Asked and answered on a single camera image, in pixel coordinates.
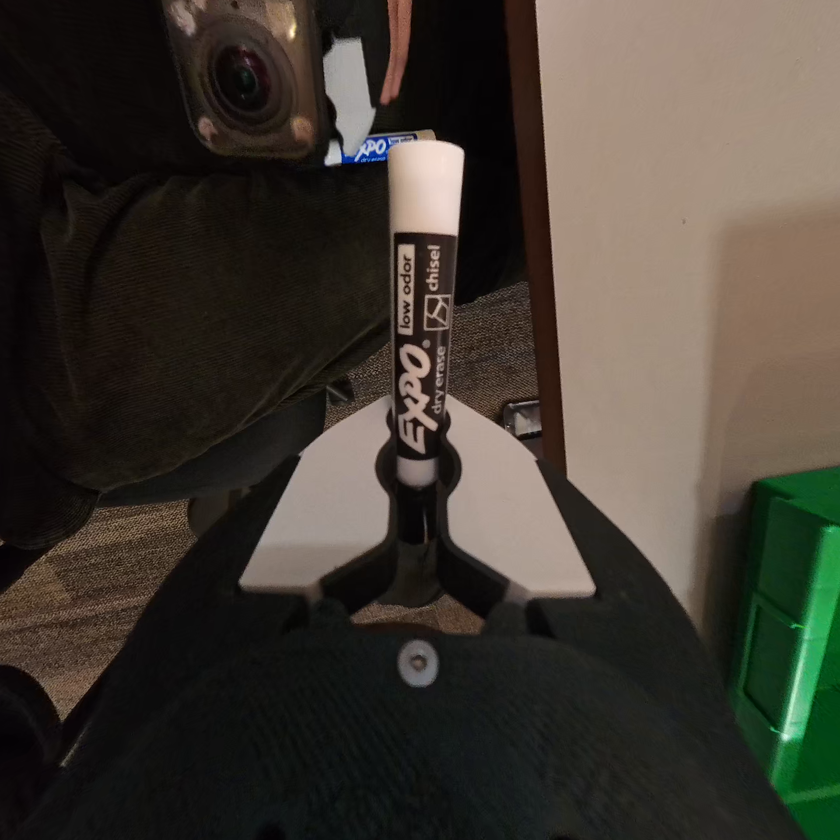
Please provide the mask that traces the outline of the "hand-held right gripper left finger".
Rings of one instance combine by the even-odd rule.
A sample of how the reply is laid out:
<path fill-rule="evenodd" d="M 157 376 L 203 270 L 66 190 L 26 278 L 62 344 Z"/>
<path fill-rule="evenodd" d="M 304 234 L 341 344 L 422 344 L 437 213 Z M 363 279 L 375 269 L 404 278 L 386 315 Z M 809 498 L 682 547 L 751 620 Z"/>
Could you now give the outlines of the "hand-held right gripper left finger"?
<path fill-rule="evenodd" d="M 396 576 L 390 402 L 331 427 L 298 457 L 239 578 L 243 592 L 379 597 Z"/>

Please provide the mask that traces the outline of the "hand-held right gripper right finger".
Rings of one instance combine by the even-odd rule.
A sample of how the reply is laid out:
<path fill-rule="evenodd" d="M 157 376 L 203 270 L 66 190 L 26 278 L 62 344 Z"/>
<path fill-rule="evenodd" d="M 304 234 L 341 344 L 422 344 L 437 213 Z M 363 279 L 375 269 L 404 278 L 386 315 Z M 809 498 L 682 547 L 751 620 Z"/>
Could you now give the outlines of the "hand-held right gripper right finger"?
<path fill-rule="evenodd" d="M 474 614 L 593 597 L 595 583 L 541 464 L 473 410 L 448 410 L 437 496 L 437 578 Z"/>

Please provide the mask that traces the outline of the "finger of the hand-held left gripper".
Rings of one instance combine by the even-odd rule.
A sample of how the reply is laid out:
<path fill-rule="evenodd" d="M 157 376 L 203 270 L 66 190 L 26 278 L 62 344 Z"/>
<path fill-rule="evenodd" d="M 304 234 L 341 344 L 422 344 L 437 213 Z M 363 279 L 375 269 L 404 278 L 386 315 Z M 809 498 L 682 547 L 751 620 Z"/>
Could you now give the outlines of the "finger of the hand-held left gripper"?
<path fill-rule="evenodd" d="M 334 136 L 328 152 L 356 153 L 375 120 L 361 38 L 336 38 L 323 59 L 323 74 L 334 108 Z"/>

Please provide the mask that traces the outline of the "blue dry erase marker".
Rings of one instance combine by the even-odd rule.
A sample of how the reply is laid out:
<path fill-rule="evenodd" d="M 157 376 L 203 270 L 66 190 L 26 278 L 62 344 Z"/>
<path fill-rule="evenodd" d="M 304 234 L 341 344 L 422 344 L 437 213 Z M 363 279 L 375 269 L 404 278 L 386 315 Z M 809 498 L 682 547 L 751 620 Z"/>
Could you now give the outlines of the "blue dry erase marker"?
<path fill-rule="evenodd" d="M 417 141 L 436 141 L 434 131 L 430 129 L 414 132 L 394 132 L 370 134 L 362 140 L 354 152 L 346 152 L 339 140 L 329 142 L 328 152 L 323 164 L 328 167 L 386 162 L 391 149 Z"/>

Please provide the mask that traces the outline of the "black dry erase marker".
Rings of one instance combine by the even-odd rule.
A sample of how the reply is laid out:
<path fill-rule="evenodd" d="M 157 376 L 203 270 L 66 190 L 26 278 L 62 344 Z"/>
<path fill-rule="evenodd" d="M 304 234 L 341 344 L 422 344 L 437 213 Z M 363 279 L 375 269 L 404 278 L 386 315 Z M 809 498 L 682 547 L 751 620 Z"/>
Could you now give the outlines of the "black dry erase marker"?
<path fill-rule="evenodd" d="M 465 169 L 452 143 L 417 140 L 388 159 L 392 435 L 400 538 L 434 537 L 446 420 Z"/>

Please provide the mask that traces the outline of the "green plastic bin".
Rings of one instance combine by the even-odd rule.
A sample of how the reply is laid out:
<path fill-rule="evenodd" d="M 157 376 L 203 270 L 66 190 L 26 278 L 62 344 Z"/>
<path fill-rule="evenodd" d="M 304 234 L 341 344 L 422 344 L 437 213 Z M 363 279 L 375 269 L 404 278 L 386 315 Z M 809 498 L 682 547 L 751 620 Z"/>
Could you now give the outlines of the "green plastic bin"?
<path fill-rule="evenodd" d="M 839 468 L 756 482 L 730 699 L 808 838 L 839 838 Z"/>

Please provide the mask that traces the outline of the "metal desk foot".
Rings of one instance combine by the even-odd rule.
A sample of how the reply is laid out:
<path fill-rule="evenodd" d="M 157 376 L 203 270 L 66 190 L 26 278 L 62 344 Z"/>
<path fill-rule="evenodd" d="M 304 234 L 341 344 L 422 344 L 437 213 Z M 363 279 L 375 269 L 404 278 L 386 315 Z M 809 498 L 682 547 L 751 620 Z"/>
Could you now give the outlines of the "metal desk foot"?
<path fill-rule="evenodd" d="M 524 441 L 542 436 L 540 400 L 510 402 L 502 408 L 502 425 L 517 440 Z"/>

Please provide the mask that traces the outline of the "grey desk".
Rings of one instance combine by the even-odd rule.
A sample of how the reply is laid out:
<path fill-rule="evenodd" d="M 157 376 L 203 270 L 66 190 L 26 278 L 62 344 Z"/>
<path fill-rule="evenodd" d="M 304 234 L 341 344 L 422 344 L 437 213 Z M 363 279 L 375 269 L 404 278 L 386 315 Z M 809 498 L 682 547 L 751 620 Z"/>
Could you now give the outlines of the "grey desk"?
<path fill-rule="evenodd" d="M 838 465 L 838 2 L 536 2 L 571 481 L 730 659 L 756 480 Z"/>

